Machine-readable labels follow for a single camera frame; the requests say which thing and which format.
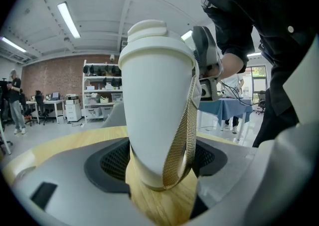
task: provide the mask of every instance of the cup lid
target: cup lid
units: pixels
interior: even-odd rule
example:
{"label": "cup lid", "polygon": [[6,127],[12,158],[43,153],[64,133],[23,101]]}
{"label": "cup lid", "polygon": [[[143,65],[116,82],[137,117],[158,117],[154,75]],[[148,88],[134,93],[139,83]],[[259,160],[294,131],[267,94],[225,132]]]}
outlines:
{"label": "cup lid", "polygon": [[188,56],[195,67],[195,57],[191,49],[181,37],[168,31],[166,23],[161,20],[149,19],[141,21],[128,31],[128,45],[122,50],[119,58],[119,68],[122,69],[123,59],[130,54],[144,49],[171,49]]}

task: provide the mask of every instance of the ceiling light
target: ceiling light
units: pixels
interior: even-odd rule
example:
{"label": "ceiling light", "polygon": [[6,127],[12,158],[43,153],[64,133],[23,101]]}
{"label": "ceiling light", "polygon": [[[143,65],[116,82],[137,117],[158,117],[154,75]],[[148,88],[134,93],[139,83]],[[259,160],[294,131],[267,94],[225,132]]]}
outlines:
{"label": "ceiling light", "polygon": [[193,33],[193,31],[190,30],[190,31],[188,31],[186,34],[184,34],[181,38],[182,38],[183,40],[187,40],[188,38],[191,37],[191,34],[192,34],[192,33]]}
{"label": "ceiling light", "polygon": [[252,54],[248,54],[247,56],[259,56],[261,55],[261,52],[257,52],[257,53],[252,53]]}
{"label": "ceiling light", "polygon": [[58,9],[59,9],[66,25],[70,29],[70,32],[72,33],[73,37],[76,39],[80,38],[81,36],[73,23],[73,20],[71,18],[71,15],[70,15],[70,12],[68,10],[66,3],[64,2],[64,3],[59,4]]}
{"label": "ceiling light", "polygon": [[25,52],[26,52],[26,50],[25,50],[25,49],[23,49],[23,48],[19,47],[18,45],[14,44],[12,41],[8,40],[7,38],[2,37],[2,40],[3,40],[5,43],[7,43],[7,44],[11,45],[12,47],[15,47],[16,49],[18,49],[18,50],[22,51],[23,53],[25,53]]}

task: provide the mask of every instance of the brick wall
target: brick wall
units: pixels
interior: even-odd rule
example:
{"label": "brick wall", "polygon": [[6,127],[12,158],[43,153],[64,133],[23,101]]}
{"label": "brick wall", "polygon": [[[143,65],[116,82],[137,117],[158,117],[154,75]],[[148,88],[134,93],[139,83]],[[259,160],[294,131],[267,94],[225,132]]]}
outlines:
{"label": "brick wall", "polygon": [[22,89],[27,99],[40,90],[44,95],[58,91],[66,94],[76,93],[82,101],[82,77],[84,60],[88,63],[111,63],[108,55],[71,56],[47,60],[22,69]]}

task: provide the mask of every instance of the computer monitor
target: computer monitor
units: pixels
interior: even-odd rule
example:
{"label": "computer monitor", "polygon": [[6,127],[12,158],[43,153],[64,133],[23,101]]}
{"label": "computer monitor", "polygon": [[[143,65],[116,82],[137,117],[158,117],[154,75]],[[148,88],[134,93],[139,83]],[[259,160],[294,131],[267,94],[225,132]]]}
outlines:
{"label": "computer monitor", "polygon": [[53,92],[51,95],[51,100],[59,100],[60,99],[60,93],[59,92]]}

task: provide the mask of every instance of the white cup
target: white cup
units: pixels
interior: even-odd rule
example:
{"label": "white cup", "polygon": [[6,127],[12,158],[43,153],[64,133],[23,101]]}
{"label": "white cup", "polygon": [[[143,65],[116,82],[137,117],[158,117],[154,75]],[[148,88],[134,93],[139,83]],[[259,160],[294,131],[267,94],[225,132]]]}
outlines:
{"label": "white cup", "polygon": [[155,190],[163,189],[164,163],[185,110],[194,66],[192,51],[165,22],[145,20],[129,30],[119,59],[126,123],[138,174]]}

